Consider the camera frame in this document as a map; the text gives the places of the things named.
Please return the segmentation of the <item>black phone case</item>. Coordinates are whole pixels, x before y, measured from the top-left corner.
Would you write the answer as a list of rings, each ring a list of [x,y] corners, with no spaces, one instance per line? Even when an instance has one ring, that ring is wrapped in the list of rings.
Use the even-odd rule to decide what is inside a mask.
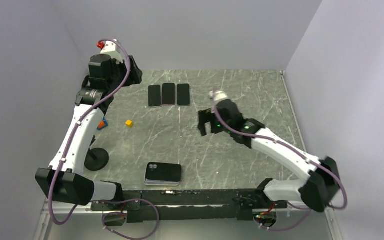
[[[182,171],[180,164],[149,162],[145,171],[145,180],[148,182],[180,182]]]

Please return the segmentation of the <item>black phone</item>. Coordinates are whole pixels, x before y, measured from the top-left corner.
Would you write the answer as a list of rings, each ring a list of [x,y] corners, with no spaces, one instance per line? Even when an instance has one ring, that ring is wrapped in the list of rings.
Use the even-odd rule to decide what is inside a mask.
[[[148,106],[157,108],[162,106],[162,88],[160,85],[150,85],[148,90]]]
[[[176,84],[169,82],[162,84],[161,102],[163,106],[176,104]]]

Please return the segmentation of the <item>white phone case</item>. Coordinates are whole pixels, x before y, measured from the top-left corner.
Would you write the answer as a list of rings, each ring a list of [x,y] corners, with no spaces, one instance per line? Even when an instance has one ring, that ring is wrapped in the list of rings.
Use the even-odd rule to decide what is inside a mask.
[[[152,187],[176,187],[180,184],[180,182],[147,182],[145,181],[144,184],[146,186],[152,186]]]

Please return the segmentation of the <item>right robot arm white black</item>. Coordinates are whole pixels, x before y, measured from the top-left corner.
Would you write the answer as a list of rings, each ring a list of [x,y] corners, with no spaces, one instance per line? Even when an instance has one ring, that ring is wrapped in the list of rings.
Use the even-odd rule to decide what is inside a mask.
[[[236,143],[269,156],[297,177],[296,180],[265,179],[255,195],[260,207],[268,208],[278,201],[301,202],[322,213],[332,207],[331,202],[338,192],[343,196],[343,205],[339,209],[347,207],[347,193],[337,163],[331,157],[321,159],[306,153],[277,136],[263,123],[244,118],[230,99],[214,101],[211,108],[200,110],[197,116],[197,128],[202,136],[207,135],[206,124],[210,124],[212,134],[229,134]]]

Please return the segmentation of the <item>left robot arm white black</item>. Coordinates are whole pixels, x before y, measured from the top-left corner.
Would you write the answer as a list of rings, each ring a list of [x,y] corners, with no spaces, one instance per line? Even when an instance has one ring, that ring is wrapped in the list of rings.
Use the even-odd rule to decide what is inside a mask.
[[[103,200],[111,210],[124,203],[123,187],[110,181],[92,181],[83,176],[84,169],[98,171],[109,162],[103,148],[91,148],[99,124],[114,100],[111,94],[122,84],[140,84],[143,72],[129,55],[126,62],[118,62],[107,54],[90,58],[89,75],[83,80],[76,95],[74,114],[63,143],[47,168],[39,168],[35,180],[52,201],[86,206]]]

